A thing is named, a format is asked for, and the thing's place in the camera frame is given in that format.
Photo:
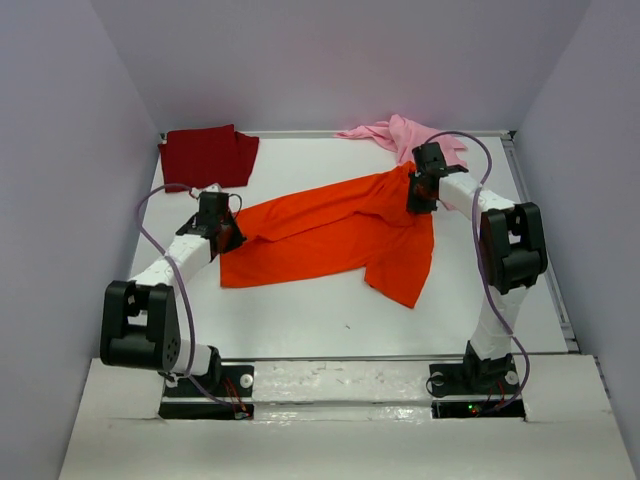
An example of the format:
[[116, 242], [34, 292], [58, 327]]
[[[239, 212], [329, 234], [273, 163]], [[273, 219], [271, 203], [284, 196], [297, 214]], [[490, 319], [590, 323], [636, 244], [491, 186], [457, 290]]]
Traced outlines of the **orange t-shirt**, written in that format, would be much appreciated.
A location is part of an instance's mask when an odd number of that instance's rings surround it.
[[390, 300], [416, 306], [435, 246], [429, 214], [407, 211], [411, 163], [249, 207], [246, 240], [220, 259], [224, 288], [307, 280], [356, 269]]

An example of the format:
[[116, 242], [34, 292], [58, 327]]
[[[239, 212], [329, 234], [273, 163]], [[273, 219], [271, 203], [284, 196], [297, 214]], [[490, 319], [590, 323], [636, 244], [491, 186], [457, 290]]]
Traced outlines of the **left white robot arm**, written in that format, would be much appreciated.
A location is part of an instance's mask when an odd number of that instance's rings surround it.
[[196, 341], [187, 283], [244, 243], [229, 207], [231, 197], [211, 189], [199, 193], [197, 210], [166, 248], [141, 231], [159, 257], [131, 279], [107, 286], [100, 335], [103, 364], [184, 378], [201, 395], [219, 388], [221, 356], [217, 348]]

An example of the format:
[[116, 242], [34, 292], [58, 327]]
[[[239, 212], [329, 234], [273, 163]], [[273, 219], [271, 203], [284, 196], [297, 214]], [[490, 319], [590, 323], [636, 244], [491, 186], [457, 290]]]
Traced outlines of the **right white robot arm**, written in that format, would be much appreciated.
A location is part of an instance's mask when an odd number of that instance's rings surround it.
[[486, 189], [466, 167], [448, 164], [435, 141], [414, 148], [413, 157], [408, 211], [427, 214], [448, 205], [470, 221], [484, 289], [462, 361], [431, 365], [426, 386], [436, 398], [483, 395], [496, 386], [516, 392], [515, 321], [529, 289], [548, 267], [540, 209]]

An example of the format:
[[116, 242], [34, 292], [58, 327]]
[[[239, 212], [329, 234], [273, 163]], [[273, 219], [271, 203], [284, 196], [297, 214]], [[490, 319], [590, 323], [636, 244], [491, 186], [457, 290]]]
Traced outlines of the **pink t-shirt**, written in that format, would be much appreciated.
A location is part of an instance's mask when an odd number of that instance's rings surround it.
[[[398, 114], [393, 114], [387, 121], [379, 121], [372, 125], [360, 125], [351, 130], [340, 131], [335, 138], [347, 140], [373, 140], [378, 146], [396, 154], [396, 164], [402, 165], [413, 161], [413, 149], [423, 145], [439, 130], [426, 127]], [[452, 135], [440, 135], [435, 141], [440, 145], [448, 165], [467, 166], [459, 158], [458, 153], [466, 151], [464, 143]]]

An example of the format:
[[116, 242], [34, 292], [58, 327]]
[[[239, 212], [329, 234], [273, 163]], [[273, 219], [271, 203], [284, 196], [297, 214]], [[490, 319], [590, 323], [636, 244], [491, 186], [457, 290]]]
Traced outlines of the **dark red folded t-shirt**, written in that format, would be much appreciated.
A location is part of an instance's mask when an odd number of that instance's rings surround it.
[[233, 124], [174, 130], [158, 144], [165, 192], [178, 193], [176, 184], [203, 189], [249, 183], [259, 148], [259, 138], [235, 130]]

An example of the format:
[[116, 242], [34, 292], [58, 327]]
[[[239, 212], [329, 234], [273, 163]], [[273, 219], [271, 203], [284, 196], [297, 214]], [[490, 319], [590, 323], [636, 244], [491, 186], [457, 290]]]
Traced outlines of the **aluminium table edge rail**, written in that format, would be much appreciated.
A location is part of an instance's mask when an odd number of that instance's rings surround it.
[[562, 333], [567, 352], [579, 354], [580, 348], [548, 258], [541, 211], [531, 200], [519, 166], [515, 131], [504, 134], [501, 142], [521, 200], [508, 223], [515, 227], [515, 233], [521, 233], [519, 243], [522, 246], [514, 247], [513, 255], [515, 268], [523, 268], [524, 272], [515, 273], [512, 280], [523, 280], [527, 287], [525, 312], [529, 317], [542, 320], [544, 324], [554, 321]]

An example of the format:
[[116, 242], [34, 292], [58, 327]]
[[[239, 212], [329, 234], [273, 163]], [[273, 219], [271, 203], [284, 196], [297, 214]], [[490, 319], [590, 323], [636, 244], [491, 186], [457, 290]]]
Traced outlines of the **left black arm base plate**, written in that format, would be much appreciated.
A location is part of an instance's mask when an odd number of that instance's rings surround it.
[[223, 363], [218, 381], [209, 376], [166, 375], [158, 410], [165, 420], [245, 421], [254, 418], [255, 366]]

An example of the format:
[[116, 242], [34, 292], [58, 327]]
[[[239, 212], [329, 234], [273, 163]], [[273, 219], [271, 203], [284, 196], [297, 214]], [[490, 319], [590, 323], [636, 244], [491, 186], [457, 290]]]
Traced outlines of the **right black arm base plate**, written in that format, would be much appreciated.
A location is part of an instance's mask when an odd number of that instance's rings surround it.
[[435, 363], [429, 366], [425, 389], [431, 396], [432, 417], [437, 420], [526, 418], [513, 361], [501, 372], [470, 379], [462, 363]]

